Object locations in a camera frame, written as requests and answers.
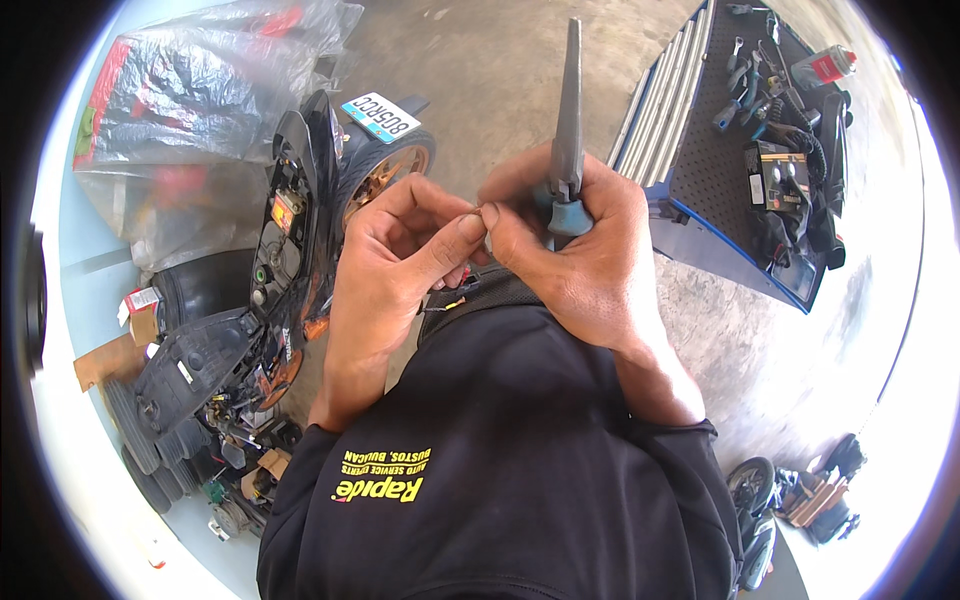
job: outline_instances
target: metal rod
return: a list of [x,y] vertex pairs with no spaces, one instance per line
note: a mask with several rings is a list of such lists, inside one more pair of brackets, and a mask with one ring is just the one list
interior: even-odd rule
[[690,46],[690,53],[684,72],[684,78],[680,83],[679,99],[676,109],[670,115],[670,120],[667,123],[666,130],[664,131],[663,140],[658,145],[657,155],[654,157],[654,160],[650,165],[650,171],[647,173],[647,177],[640,182],[640,184],[644,187],[649,187],[657,181],[657,177],[660,175],[660,170],[663,167],[663,163],[668,158],[672,157],[673,152],[677,149],[677,142],[680,139],[680,131],[684,124],[686,115],[689,112],[690,98],[693,95],[693,89],[696,86],[697,81],[700,79],[701,69],[703,68],[704,64],[703,42],[708,31],[705,14],[706,11],[700,11],[698,14],[697,22],[700,23],[700,27],[697,28],[696,37],[694,37],[693,43]]
[[630,126],[634,121],[636,105],[640,103],[640,96],[643,93],[643,87],[647,84],[647,78],[649,76],[650,69],[645,69],[643,74],[640,75],[640,79],[636,82],[634,94],[630,97],[630,104],[627,106],[627,112],[623,115],[623,123],[620,124],[620,131],[616,133],[616,139],[613,141],[613,147],[610,148],[610,153],[607,155],[608,167],[613,168],[613,165],[616,163],[616,158],[620,154],[620,149],[623,148],[623,140],[626,139],[627,131],[630,130]]
[[684,38],[681,42],[680,51],[677,53],[677,59],[675,60],[673,71],[670,73],[670,80],[667,83],[667,88],[663,94],[663,100],[660,102],[660,105],[657,107],[657,112],[654,115],[654,126],[650,128],[650,134],[647,138],[645,147],[643,149],[643,154],[640,158],[639,163],[636,166],[636,171],[631,177],[634,181],[642,181],[646,179],[647,171],[650,169],[650,163],[653,161],[653,153],[656,151],[658,143],[660,142],[660,137],[663,135],[663,127],[667,115],[670,111],[676,109],[676,98],[678,96],[678,81],[680,80],[681,71],[686,59],[689,58],[689,50],[692,45],[690,42],[693,41],[693,30],[696,27],[696,24],[693,21],[687,21],[686,27],[684,27]]
[[690,113],[690,109],[693,105],[693,94],[697,89],[697,83],[700,82],[701,77],[703,76],[704,63],[707,59],[707,46],[710,39],[710,30],[713,26],[713,9],[716,4],[716,0],[708,0],[707,8],[700,10],[700,13],[697,17],[698,22],[702,22],[704,25],[697,30],[697,50],[695,51],[694,58],[691,70],[687,73],[689,80],[685,82],[684,86],[684,96],[681,102],[683,109],[678,113],[675,122],[671,122],[669,129],[669,134],[664,140],[664,143],[661,147],[662,156],[658,156],[658,159],[655,161],[656,167],[651,172],[650,177],[647,178],[647,181],[644,184],[644,187],[649,187],[658,181],[663,181],[666,179],[666,174],[670,170],[670,165],[673,162],[674,154],[677,152],[677,148],[680,143],[680,134],[683,131],[684,123],[686,122],[687,115]]
[[660,57],[657,59],[657,70],[654,73],[653,80],[651,80],[650,85],[648,85],[647,93],[643,96],[643,106],[637,107],[639,113],[634,119],[633,130],[628,132],[628,137],[623,141],[624,146],[626,146],[626,150],[623,152],[623,159],[620,160],[620,166],[617,169],[617,171],[621,174],[626,174],[630,165],[636,162],[636,143],[639,140],[639,133],[643,128],[643,123],[650,116],[651,98],[657,94],[657,90],[660,89],[663,81],[663,74],[661,73],[660,66],[666,60],[666,55],[670,52],[672,47],[673,42],[671,41],[666,45],[663,53],[661,53]]
[[623,175],[630,179],[634,178],[634,173],[636,172],[636,167],[643,160],[644,153],[650,139],[650,130],[656,125],[656,116],[657,112],[660,109],[660,106],[663,102],[663,96],[668,92],[668,86],[670,78],[673,76],[677,60],[680,57],[680,50],[684,45],[684,32],[679,31],[673,39],[673,46],[669,49],[667,56],[664,58],[662,66],[662,79],[660,79],[660,87],[657,89],[657,93],[650,99],[649,107],[644,107],[647,110],[647,114],[644,115],[646,118],[642,123],[642,128],[638,132],[638,139],[636,142],[636,148],[634,150],[634,159],[631,163],[631,168],[629,171],[625,172]]
[[650,84],[650,92],[644,98],[643,107],[640,109],[640,115],[638,116],[636,125],[634,126],[634,132],[630,136],[627,154],[620,163],[620,173],[625,177],[629,177],[628,174],[633,172],[634,166],[636,165],[636,153],[639,150],[638,146],[642,137],[642,132],[649,125],[651,115],[654,111],[654,105],[657,103],[657,99],[660,97],[660,93],[663,90],[663,86],[666,82],[667,73],[669,71],[669,62],[672,60],[674,50],[678,47],[678,45],[679,44],[676,42],[675,38],[674,41],[671,41],[667,44],[666,49],[657,60],[657,71],[654,73],[654,80]]

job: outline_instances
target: plastic bag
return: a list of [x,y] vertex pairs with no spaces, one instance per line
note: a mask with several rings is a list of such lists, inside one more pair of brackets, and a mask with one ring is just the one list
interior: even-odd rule
[[134,264],[153,272],[256,245],[276,125],[346,74],[344,41],[362,12],[340,0],[241,0],[116,38],[73,170]]
[[336,84],[315,72],[317,60],[343,53],[362,11],[339,0],[243,0],[118,36],[90,95],[74,169],[269,163],[283,112]]
[[216,252],[256,246],[269,183],[253,162],[116,164],[81,183],[133,264],[155,273]]

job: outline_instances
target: pegboard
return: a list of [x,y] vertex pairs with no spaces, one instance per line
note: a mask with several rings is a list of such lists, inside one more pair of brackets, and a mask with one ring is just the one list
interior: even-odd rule
[[[727,91],[727,79],[730,77],[727,58],[733,51],[733,39],[736,36],[743,37],[743,47],[739,53],[741,58],[748,59],[751,51],[756,49],[756,41],[762,39],[763,49],[770,60],[774,64],[780,62],[777,48],[767,35],[766,12],[732,15],[725,3],[716,3],[707,59],[676,153],[669,190],[671,198],[696,211],[759,263],[753,241],[756,219],[750,209],[750,188],[743,164],[743,146],[750,141],[758,122],[753,119],[741,127],[740,115],[737,114],[723,133],[711,124],[716,113],[731,99]],[[811,54],[782,21],[780,50],[788,68]],[[759,71],[759,89],[766,89],[765,81],[771,75],[770,69],[761,63]],[[736,90],[737,96],[742,89]],[[819,109],[827,95],[837,89],[834,84],[823,85],[810,91],[801,91],[801,97],[807,108]]]

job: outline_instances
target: license plate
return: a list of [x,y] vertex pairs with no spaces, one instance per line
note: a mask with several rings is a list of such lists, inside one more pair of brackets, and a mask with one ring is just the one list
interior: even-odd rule
[[390,144],[420,126],[420,121],[376,92],[364,94],[340,108],[384,144]]

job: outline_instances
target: rapide logo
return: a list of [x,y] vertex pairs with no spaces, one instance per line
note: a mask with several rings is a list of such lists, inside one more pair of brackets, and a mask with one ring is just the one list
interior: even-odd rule
[[389,475],[386,479],[361,479],[341,481],[336,493],[330,496],[334,502],[350,502],[357,496],[390,498],[400,502],[417,499],[423,478],[415,481],[395,481],[394,475],[414,475],[426,469],[430,462],[430,449],[420,452],[351,452],[344,453],[341,472],[347,477],[363,475]]
[[369,496],[413,502],[417,499],[421,483],[423,483],[422,477],[418,477],[417,481],[394,481],[393,477],[387,477],[383,481],[341,481],[337,486],[337,494],[331,495],[330,499],[336,502],[350,502],[357,496]]

